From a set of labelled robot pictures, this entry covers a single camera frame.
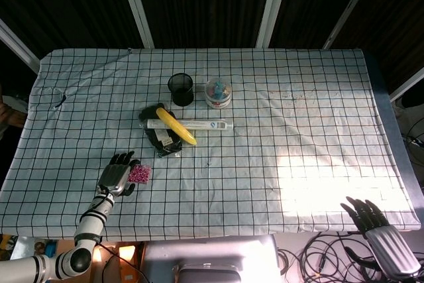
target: black cloth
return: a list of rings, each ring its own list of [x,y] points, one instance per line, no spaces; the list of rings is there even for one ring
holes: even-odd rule
[[[13,157],[18,147],[22,129],[14,126],[9,126],[3,133],[3,138],[0,140],[1,160],[0,160],[0,187],[5,181],[7,172],[12,164]]]

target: black grid line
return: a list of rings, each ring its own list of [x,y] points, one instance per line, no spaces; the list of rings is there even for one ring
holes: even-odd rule
[[[184,108],[166,87],[180,72],[194,81]],[[218,76],[233,87],[224,109],[203,98],[202,85]],[[158,102],[177,118],[235,127],[196,131],[195,148],[158,158],[137,120]],[[354,230],[344,196],[374,201],[400,229],[420,226],[360,50],[53,51],[0,195],[0,232],[72,237],[102,168],[128,150],[153,167],[152,179],[117,200],[109,240]]]

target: white tube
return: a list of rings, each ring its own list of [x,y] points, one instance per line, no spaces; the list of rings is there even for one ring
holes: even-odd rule
[[[186,129],[202,130],[202,131],[225,131],[233,129],[232,121],[217,119],[214,121],[198,121],[198,120],[178,120]],[[143,129],[169,129],[159,119],[147,119],[140,123]]]

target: robotic hand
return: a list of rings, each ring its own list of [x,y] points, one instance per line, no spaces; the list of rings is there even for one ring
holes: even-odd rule
[[[354,210],[344,203],[341,203],[341,206],[367,240],[375,261],[364,260],[351,248],[346,247],[348,256],[360,266],[382,271],[390,280],[414,282],[413,278],[418,275],[421,265],[399,231],[389,224],[380,209],[371,201],[346,198]]]
[[[134,152],[116,154],[104,169],[97,185],[97,194],[89,209],[83,213],[74,235],[75,248],[48,258],[37,255],[19,260],[0,262],[2,282],[10,283],[41,283],[49,279],[64,280],[83,274],[91,264],[91,255],[97,243],[100,243],[100,233],[110,214],[115,198],[129,196],[135,185],[125,189],[128,175],[139,160],[132,160]]]

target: metal frame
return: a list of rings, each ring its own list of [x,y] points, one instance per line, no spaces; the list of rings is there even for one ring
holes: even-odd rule
[[[336,25],[334,26],[333,30],[330,32],[328,39],[325,41],[323,49],[330,49],[330,47],[333,45],[334,40],[336,39],[340,30],[345,25],[346,20],[349,18],[350,14],[352,13],[352,11],[355,8],[358,1],[359,0],[350,0],[349,1],[347,7],[344,9],[342,15],[340,16],[340,18],[337,21]]]
[[[411,76],[405,83],[399,86],[394,90],[392,94],[390,94],[390,101],[393,102],[401,97],[407,90],[413,87],[415,84],[424,79],[424,68],[421,68],[417,73]]]
[[[0,40],[13,51],[35,74],[40,69],[40,59],[23,43],[19,37],[0,19]]]
[[[138,32],[140,33],[141,41],[145,48],[153,49],[154,43],[152,34],[148,27],[146,13],[141,0],[128,0],[131,7],[132,15],[134,16]]]
[[[257,48],[269,47],[281,2],[282,0],[266,0],[264,14],[262,16],[258,38],[256,40]]]

